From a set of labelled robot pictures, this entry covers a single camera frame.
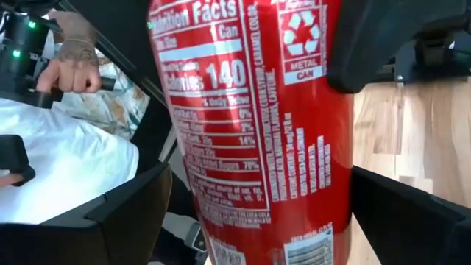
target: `tattoo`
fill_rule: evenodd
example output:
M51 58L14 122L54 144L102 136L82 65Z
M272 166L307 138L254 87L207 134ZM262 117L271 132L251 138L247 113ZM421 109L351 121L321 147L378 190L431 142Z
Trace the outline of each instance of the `tattoo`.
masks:
M99 67L99 59L93 44L79 38L70 38L64 41L56 58L61 62L71 61L74 68L83 68L90 64Z
M90 40L93 45L96 42L96 30L80 14L73 12L54 11L48 14L49 19L55 19L62 29L61 34L65 39L79 36L80 40L84 38Z

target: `tattooed hand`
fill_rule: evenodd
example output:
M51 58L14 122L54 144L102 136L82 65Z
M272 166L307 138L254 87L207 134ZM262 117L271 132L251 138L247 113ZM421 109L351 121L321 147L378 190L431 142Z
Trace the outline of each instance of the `tattooed hand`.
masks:
M57 12L54 15L64 31L64 42L56 58L39 76L37 90L50 92L54 86L64 92L97 92L102 81L93 27L75 13Z

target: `black device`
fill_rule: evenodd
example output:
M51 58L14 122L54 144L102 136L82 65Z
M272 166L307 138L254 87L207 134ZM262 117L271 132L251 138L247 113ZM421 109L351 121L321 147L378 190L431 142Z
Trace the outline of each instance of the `black device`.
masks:
M0 33L4 33L4 37L0 43L0 98L51 108L54 101L62 100L63 92L52 88L51 93L41 93L35 88L49 63L49 59L42 56L49 30L61 32L61 29L55 21L35 15L44 13L47 5L26 1L36 4L30 6L24 2L1 5ZM102 89L113 90L115 82L113 78L102 77Z

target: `hand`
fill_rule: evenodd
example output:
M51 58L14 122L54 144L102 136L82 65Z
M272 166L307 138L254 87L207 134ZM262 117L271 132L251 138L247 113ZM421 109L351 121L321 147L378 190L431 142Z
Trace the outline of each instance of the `hand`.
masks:
M36 89L48 93L53 86L74 93L95 93L101 88L99 60L93 44L79 38L64 41L56 58L39 76Z

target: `patterned fabric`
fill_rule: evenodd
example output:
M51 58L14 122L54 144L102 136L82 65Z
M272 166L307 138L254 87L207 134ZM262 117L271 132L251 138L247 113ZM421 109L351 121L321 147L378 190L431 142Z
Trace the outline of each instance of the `patterned fabric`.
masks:
M149 104L149 97L117 66L96 50L100 59L100 74L116 79L113 91L95 94L64 93L63 100L54 104L68 115L86 120L92 125L130 140Z

